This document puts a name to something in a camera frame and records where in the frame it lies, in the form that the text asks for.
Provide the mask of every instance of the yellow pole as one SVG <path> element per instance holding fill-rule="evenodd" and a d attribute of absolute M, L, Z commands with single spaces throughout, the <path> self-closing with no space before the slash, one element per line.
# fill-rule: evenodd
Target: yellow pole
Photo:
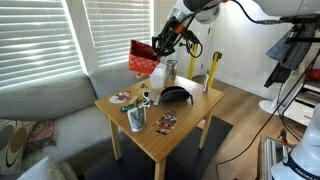
<path fill-rule="evenodd" d="M 196 54 L 197 53 L 197 48 L 198 48 L 197 44 L 192 44 L 192 54 Z M 188 79 L 190 79 L 190 80 L 192 80 L 194 62 L 195 62 L 195 58 L 193 56 L 191 56 L 190 66 L 189 66 L 189 75 L 188 75 Z"/>
<path fill-rule="evenodd" d="M 220 52 L 215 52 L 212 57 L 212 64 L 211 69 L 209 72 L 209 80 L 208 80 L 208 87 L 212 87 L 213 78 L 217 70 L 218 66 L 218 60 L 222 57 L 222 54 Z"/>

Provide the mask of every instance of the lamp base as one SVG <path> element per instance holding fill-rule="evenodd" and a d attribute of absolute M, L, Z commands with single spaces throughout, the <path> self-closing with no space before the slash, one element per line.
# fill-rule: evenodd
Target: lamp base
<path fill-rule="evenodd" d="M 264 110 L 265 112 L 267 112 L 267 113 L 269 113 L 269 114 L 272 114 L 275 110 L 276 110 L 276 108 L 277 108 L 277 106 L 273 106 L 272 105 L 272 101 L 267 101 L 267 100 L 263 100 L 263 101 L 260 101 L 259 102 L 259 106 L 260 106 L 260 108 L 262 109 L 262 110 Z M 281 112 L 283 112 L 283 110 L 284 110 L 284 107 L 283 106 L 280 106 L 279 107 L 279 111 L 280 111 L 280 113 Z M 279 115 L 279 111 L 276 111 L 275 113 L 274 113 L 274 115 Z"/>

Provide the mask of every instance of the gray couch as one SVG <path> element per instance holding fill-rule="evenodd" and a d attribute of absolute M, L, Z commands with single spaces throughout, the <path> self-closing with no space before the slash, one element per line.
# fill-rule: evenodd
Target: gray couch
<path fill-rule="evenodd" d="M 57 163 L 68 162 L 80 175 L 112 152 L 109 123 L 94 104 L 96 94 L 103 97 L 137 80 L 130 75 L 131 79 L 116 85 L 119 83 L 112 84 L 106 73 L 95 71 L 90 78 L 81 73 L 0 93 L 0 119 L 54 120 L 57 146 L 48 146 L 23 159 L 23 169 L 50 155 Z"/>

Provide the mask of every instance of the window blinds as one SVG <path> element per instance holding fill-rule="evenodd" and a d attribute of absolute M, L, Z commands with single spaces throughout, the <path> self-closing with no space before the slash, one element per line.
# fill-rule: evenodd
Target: window blinds
<path fill-rule="evenodd" d="M 84 0 L 99 66 L 128 61 L 130 40 L 150 44 L 150 0 Z"/>
<path fill-rule="evenodd" d="M 62 0 L 0 1 L 0 88 L 76 71 Z"/>

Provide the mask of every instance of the couch armrest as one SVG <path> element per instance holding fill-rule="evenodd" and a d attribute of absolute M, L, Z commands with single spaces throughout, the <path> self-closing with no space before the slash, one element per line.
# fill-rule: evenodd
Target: couch armrest
<path fill-rule="evenodd" d="M 73 171 L 72 167 L 69 163 L 63 162 L 58 165 L 58 168 L 64 175 L 64 177 L 68 180 L 78 180 L 76 173 Z"/>
<path fill-rule="evenodd" d="M 0 175 L 0 180 L 16 180 L 17 178 L 16 175 Z"/>

